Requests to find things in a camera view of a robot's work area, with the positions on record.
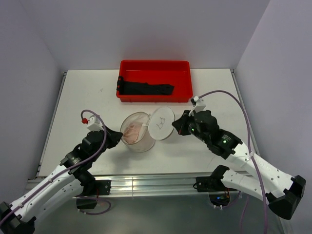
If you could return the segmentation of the pale pink bra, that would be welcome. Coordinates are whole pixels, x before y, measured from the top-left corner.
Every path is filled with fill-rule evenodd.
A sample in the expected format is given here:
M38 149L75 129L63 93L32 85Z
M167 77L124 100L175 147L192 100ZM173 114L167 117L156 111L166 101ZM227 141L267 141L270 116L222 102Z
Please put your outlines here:
M142 128L142 124L140 123L130 123L124 133L123 133L123 139L127 144L135 144L138 141L140 131Z

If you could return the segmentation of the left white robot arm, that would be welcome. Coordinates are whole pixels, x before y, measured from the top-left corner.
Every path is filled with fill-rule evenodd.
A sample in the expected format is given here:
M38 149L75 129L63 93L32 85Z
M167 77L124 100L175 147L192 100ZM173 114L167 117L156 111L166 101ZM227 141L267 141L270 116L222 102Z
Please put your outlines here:
M96 190L88 171L107 149L118 145L123 134L111 129L90 131L43 181L21 198L0 204L0 230L4 234L32 234L40 214L74 196Z

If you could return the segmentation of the white mesh laundry bag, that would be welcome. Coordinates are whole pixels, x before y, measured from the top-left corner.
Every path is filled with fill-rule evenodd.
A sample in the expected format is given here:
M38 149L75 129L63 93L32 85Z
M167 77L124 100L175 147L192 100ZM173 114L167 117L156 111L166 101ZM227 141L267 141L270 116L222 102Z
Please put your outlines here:
M135 144L127 144L123 136L121 141L130 151L143 153L150 150L156 141L167 139L173 132L172 122L176 119L173 110L167 106L159 107L153 113L136 112L129 115L122 123L120 131L124 133L130 123L140 123L142 128L138 141Z

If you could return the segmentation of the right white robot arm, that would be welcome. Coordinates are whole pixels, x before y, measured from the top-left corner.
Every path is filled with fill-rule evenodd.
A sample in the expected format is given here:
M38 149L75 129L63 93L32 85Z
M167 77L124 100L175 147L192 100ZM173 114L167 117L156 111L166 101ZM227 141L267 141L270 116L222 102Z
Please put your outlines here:
M301 201L306 180L274 167L233 133L221 129L211 111L191 114L189 110L172 123L181 136L193 135L215 155L249 173L242 175L224 165L218 165L210 176L196 178L198 192L235 189L264 200L278 217L290 220Z

